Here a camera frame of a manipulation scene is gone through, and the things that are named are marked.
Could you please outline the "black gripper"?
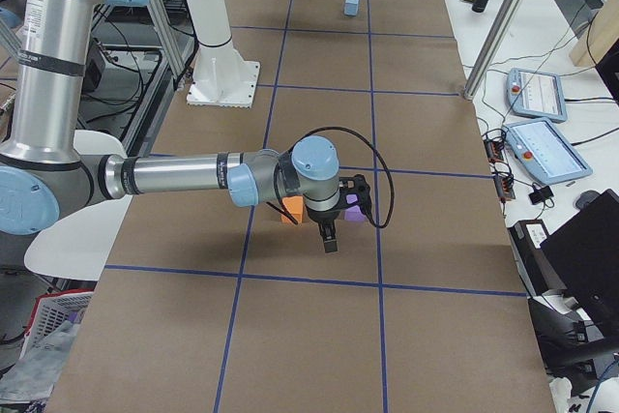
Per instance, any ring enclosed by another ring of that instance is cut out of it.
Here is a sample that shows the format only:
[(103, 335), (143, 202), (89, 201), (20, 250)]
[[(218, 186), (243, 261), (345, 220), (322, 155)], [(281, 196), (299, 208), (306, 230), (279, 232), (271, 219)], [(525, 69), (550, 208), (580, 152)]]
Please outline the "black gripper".
[(339, 210), (330, 209), (326, 211), (317, 211), (307, 208), (307, 212), (309, 218), (318, 223), (324, 251), (326, 253), (336, 252), (338, 250), (338, 241), (334, 221), (339, 217)]

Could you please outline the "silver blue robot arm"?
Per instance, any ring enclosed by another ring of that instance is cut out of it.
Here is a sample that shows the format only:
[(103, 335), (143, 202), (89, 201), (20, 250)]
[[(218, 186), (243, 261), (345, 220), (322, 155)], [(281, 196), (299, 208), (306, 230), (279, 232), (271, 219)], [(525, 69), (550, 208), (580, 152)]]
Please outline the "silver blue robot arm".
[(327, 138), (307, 135), (285, 154), (269, 149), (206, 156), (86, 156), (74, 132), (96, 6), (147, 0), (27, 0), (18, 54), (15, 107), (1, 145), (1, 228), (14, 235), (47, 229), (106, 200), (146, 192), (220, 189), (240, 206), (304, 198), (326, 251), (337, 248), (343, 194)]

